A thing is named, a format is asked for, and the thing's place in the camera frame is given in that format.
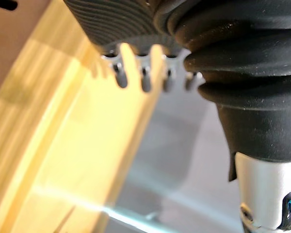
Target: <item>textured grip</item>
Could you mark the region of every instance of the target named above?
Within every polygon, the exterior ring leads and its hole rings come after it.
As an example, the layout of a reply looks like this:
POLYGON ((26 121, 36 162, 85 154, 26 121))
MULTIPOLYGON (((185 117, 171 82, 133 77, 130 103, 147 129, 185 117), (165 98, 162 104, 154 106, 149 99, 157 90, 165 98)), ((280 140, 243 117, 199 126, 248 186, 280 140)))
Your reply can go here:
POLYGON ((116 53, 127 42, 135 54, 148 54, 153 44, 165 46, 167 55, 177 55, 175 40, 157 32, 143 0, 65 0, 83 30, 101 54, 116 53))

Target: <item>wooden frame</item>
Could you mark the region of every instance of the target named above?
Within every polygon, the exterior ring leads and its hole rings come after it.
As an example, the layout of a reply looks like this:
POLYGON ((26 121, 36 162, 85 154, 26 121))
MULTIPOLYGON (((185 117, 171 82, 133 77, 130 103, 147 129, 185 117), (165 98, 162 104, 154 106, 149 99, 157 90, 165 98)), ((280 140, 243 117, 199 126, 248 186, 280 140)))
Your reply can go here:
POLYGON ((0 233, 102 232, 161 90, 145 94, 128 45, 126 89, 53 0, 0 89, 0 233))

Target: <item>light wood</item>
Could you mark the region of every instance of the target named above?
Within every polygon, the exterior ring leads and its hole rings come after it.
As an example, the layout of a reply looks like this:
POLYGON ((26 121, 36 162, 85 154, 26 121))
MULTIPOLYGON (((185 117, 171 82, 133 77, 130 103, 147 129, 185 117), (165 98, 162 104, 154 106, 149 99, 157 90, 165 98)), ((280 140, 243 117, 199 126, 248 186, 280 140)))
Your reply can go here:
POLYGON ((0 233, 102 232, 161 89, 145 94, 129 47, 114 76, 53 0, 0 89, 0 233))

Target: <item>silver metal housing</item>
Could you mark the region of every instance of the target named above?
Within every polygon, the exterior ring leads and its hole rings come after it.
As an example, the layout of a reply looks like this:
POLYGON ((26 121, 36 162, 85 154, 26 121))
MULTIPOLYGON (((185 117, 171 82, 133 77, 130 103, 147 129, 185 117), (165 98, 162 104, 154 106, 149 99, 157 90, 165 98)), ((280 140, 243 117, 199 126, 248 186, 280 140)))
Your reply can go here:
POLYGON ((151 55, 150 53, 145 56, 135 55, 137 68, 140 72, 141 78, 143 77, 143 69, 147 71, 147 73, 151 72, 151 55))
POLYGON ((275 230, 282 221, 282 201, 291 192, 291 162, 274 163, 236 153, 241 207, 252 216, 250 226, 275 230))
POLYGON ((117 72, 124 72, 124 63, 123 63, 122 54, 120 52, 115 57, 107 57, 107 56, 102 55, 101 58, 108 63, 109 67, 115 73, 117 73, 117 72))

